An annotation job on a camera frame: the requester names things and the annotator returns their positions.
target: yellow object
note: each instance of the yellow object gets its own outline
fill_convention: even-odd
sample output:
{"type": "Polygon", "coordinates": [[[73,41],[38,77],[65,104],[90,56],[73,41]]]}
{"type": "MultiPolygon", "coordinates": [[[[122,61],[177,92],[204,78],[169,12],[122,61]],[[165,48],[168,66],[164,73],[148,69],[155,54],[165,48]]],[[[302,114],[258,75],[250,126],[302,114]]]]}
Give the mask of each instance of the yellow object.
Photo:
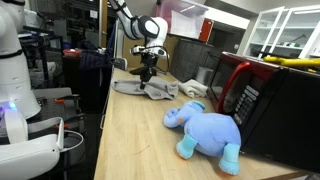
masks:
{"type": "Polygon", "coordinates": [[[286,58],[280,58],[280,57],[264,57],[264,61],[280,64],[282,66],[320,66],[320,59],[286,59],[286,58]]]}
{"type": "Polygon", "coordinates": [[[315,70],[313,70],[313,69],[308,69],[308,72],[317,73],[317,71],[315,71],[315,70]]]}

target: gray cloth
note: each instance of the gray cloth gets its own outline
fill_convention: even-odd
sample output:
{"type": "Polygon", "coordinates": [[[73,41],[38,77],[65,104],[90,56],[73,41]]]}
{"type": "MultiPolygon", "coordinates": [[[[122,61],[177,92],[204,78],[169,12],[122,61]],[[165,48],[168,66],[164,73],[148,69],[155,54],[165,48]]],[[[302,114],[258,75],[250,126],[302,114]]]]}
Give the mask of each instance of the gray cloth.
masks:
{"type": "Polygon", "coordinates": [[[153,76],[150,81],[146,83],[146,86],[143,90],[140,89],[140,83],[140,79],[112,80],[111,86],[114,90],[126,94],[147,94],[153,100],[164,98],[173,100],[178,96],[178,81],[170,83],[162,80],[161,78],[153,76]]]}

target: kitchen counter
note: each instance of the kitchen counter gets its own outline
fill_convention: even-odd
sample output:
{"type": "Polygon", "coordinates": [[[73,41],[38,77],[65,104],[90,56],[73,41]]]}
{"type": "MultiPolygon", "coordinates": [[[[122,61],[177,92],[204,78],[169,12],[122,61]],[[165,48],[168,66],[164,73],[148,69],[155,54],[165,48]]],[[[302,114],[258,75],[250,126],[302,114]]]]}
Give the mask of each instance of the kitchen counter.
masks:
{"type": "MultiPolygon", "coordinates": [[[[139,79],[139,76],[133,76],[128,71],[115,69],[113,78],[139,79]]],[[[158,77],[169,82],[175,81],[170,74],[158,74],[158,77]]],[[[281,175],[289,177],[303,172],[267,159],[241,154],[240,174],[227,176],[218,168],[218,157],[195,151],[188,160],[180,158],[175,146],[184,136],[183,128],[165,127],[163,117],[170,108],[180,107],[189,100],[193,99],[182,92],[174,100],[156,101],[147,95],[123,94],[110,88],[95,179],[250,180],[281,175]]],[[[214,112],[208,99],[195,100],[207,106],[205,112],[214,112]]]]}

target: gray bin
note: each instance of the gray bin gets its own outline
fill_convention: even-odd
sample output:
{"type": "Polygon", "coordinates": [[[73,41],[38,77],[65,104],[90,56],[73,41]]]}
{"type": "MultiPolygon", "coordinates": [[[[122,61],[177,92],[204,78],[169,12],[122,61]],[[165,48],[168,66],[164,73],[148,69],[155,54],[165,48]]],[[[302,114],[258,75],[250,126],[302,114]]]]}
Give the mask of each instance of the gray bin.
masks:
{"type": "Polygon", "coordinates": [[[222,50],[198,41],[180,39],[171,62],[170,73],[180,82],[195,79],[199,67],[215,69],[222,50]]]}

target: blue light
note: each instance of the blue light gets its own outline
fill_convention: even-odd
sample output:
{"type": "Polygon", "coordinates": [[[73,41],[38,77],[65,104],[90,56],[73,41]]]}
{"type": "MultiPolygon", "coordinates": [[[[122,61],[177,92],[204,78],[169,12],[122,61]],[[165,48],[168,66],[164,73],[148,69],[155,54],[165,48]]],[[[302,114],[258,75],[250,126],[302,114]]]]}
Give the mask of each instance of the blue light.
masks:
{"type": "Polygon", "coordinates": [[[11,108],[12,110],[17,111],[17,107],[16,107],[16,105],[14,104],[14,102],[9,102],[9,106],[10,106],[10,108],[11,108]]]}

